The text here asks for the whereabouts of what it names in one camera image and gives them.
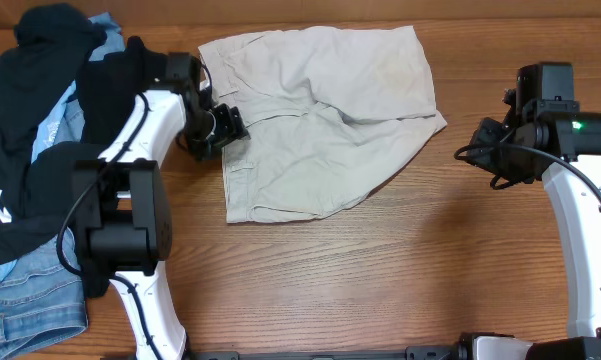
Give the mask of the beige cotton shorts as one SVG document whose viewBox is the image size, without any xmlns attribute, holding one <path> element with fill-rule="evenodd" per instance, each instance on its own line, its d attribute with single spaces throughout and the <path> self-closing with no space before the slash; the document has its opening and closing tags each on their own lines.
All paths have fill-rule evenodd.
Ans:
<svg viewBox="0 0 601 360">
<path fill-rule="evenodd" d="M 446 124 L 411 26 L 246 33 L 199 52 L 214 98 L 237 108 L 248 132 L 222 155 L 230 223 L 351 208 Z"/>
</svg>

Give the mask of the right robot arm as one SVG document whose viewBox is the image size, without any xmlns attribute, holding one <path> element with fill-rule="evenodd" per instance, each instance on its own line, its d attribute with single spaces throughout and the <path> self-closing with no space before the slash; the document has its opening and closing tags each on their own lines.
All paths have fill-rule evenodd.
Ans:
<svg viewBox="0 0 601 360">
<path fill-rule="evenodd" d="M 530 342 L 469 333 L 449 359 L 601 359 L 601 113 L 583 112 L 573 67 L 540 62 L 520 68 L 505 92 L 503 121 L 483 119 L 454 157 L 492 174 L 503 190 L 540 181 L 559 228 L 568 286 L 567 336 Z"/>
</svg>

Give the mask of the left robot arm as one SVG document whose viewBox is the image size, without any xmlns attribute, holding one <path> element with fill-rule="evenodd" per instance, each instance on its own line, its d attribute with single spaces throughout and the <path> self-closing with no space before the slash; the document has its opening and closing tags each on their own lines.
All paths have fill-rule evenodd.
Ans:
<svg viewBox="0 0 601 360">
<path fill-rule="evenodd" d="M 98 159 L 72 172 L 79 276 L 90 297 L 114 287 L 135 341 L 136 359 L 191 359 L 166 277 L 173 227 L 160 166 L 176 142 L 196 160 L 219 156 L 248 131 L 240 112 L 212 100 L 208 68 L 188 53 L 170 53 L 165 71 L 139 93 L 136 109 Z"/>
</svg>

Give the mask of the black ribbed sweater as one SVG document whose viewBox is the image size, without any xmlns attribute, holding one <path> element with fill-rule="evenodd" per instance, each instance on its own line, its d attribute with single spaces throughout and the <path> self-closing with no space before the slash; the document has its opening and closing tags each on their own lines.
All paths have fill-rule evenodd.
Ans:
<svg viewBox="0 0 601 360">
<path fill-rule="evenodd" d="M 81 141 L 96 147 L 93 159 L 114 142 L 131 116 L 136 96 L 165 75 L 167 62 L 166 54 L 149 50 L 141 38 L 132 36 L 124 51 L 89 62 L 78 72 L 77 100 L 85 120 Z"/>
</svg>

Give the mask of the light blue shirt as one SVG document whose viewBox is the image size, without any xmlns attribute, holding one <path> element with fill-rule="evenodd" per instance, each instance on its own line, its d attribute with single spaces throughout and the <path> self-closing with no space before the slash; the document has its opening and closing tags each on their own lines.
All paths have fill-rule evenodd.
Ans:
<svg viewBox="0 0 601 360">
<path fill-rule="evenodd" d="M 106 34 L 105 42 L 95 48 L 89 62 L 101 61 L 109 53 L 125 50 L 124 39 L 120 25 L 109 12 L 89 18 L 93 24 L 100 25 Z M 33 142 L 31 162 L 46 149 L 62 142 L 77 142 L 82 137 L 85 125 L 83 111 L 76 95 L 76 81 L 73 81 L 51 109 L 49 115 L 39 124 L 36 138 Z M 0 283 L 12 272 L 18 258 L 0 264 Z"/>
</svg>

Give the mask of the black garment with white print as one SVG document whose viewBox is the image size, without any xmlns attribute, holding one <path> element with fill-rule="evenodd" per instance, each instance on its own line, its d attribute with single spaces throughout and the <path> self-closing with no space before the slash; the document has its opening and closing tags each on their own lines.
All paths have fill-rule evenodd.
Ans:
<svg viewBox="0 0 601 360">
<path fill-rule="evenodd" d="M 63 211 L 28 202 L 33 144 L 39 124 L 106 39 L 102 27 L 65 3 L 28 10 L 14 34 L 16 47 L 0 56 L 0 265 L 60 229 Z"/>
</svg>

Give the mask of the blue denim jeans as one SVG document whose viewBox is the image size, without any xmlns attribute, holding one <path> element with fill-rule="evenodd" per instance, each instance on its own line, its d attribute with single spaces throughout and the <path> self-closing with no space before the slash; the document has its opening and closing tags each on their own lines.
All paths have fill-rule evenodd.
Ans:
<svg viewBox="0 0 601 360">
<path fill-rule="evenodd" d="M 81 278 L 61 265 L 54 239 L 17 260 L 0 282 L 0 359 L 57 344 L 87 327 Z"/>
</svg>

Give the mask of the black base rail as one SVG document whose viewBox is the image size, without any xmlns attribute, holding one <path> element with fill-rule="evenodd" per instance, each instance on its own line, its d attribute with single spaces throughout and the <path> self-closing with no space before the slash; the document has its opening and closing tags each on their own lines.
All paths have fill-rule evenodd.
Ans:
<svg viewBox="0 0 601 360">
<path fill-rule="evenodd" d="M 259 353 L 199 352 L 186 350 L 183 360 L 452 360 L 456 359 L 450 346 L 409 346 L 405 350 L 345 351 L 332 353 Z"/>
</svg>

